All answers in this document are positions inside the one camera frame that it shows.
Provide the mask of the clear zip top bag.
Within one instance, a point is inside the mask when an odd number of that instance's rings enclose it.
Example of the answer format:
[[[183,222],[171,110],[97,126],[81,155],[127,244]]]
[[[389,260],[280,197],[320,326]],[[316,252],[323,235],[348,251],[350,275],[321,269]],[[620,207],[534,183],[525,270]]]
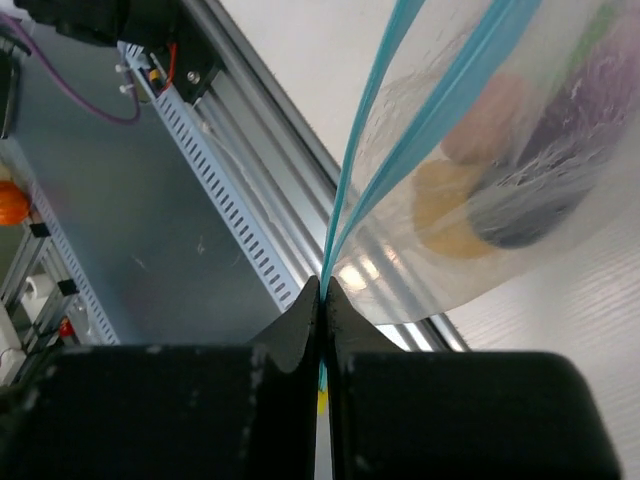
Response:
[[[341,165],[320,292],[377,324],[460,307],[639,198],[635,1],[399,1]]]

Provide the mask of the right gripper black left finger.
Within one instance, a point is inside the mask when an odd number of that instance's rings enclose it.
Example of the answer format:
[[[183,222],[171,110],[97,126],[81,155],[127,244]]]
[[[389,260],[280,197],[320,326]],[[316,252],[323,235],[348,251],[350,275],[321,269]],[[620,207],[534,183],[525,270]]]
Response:
[[[5,479],[310,479],[319,281],[243,345],[67,347],[1,395]]]

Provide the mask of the peach coloured egg toy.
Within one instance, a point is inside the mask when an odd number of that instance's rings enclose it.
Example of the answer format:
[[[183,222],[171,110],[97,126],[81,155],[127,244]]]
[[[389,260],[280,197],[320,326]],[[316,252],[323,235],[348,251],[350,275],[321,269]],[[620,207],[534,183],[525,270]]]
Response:
[[[440,142],[456,164],[488,164],[504,153],[526,94],[520,75],[497,73],[488,81],[463,118]]]

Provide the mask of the green toy vegetable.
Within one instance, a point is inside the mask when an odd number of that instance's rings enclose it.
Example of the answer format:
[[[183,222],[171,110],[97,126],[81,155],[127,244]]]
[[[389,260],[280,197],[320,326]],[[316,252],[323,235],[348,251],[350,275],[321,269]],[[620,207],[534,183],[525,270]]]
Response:
[[[590,19],[585,30],[569,57],[569,68],[580,65],[588,56],[594,46],[608,32],[612,22],[617,16],[618,3],[608,1],[603,3]]]

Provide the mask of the yellow toy lemon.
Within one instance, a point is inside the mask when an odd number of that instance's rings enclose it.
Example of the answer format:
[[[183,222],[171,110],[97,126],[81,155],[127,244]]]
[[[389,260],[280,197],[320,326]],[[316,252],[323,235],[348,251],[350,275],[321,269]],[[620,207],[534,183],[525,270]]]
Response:
[[[484,172],[450,160],[421,164],[413,176],[412,221],[421,243],[448,258],[477,259],[495,251],[474,232],[467,218],[468,196]]]

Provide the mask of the purple toy eggplant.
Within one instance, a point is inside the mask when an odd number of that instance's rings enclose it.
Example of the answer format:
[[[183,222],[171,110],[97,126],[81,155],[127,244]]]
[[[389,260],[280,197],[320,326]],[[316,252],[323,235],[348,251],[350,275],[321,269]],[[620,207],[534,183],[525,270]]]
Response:
[[[639,7],[618,3],[608,32],[554,87],[526,145],[477,181],[467,218],[500,249],[556,230],[594,188],[639,112]]]

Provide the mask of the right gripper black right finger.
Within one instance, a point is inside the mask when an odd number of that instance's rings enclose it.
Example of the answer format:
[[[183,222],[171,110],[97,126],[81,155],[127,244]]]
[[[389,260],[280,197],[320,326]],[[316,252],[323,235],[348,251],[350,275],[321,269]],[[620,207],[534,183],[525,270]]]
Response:
[[[331,280],[325,296],[337,479],[619,479],[577,367],[544,351],[408,352]]]

